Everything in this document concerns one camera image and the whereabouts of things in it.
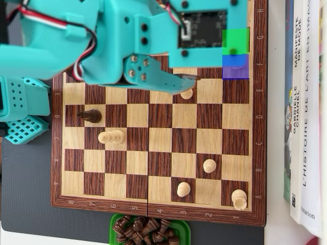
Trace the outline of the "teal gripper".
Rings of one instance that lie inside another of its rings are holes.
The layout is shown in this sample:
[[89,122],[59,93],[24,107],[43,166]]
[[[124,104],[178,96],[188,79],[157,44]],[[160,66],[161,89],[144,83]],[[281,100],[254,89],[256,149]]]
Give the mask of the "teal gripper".
[[157,1],[104,1],[103,10],[97,49],[83,61],[85,83],[125,83],[124,88],[170,94],[196,85],[196,75],[168,73],[147,56],[170,50],[170,18]]

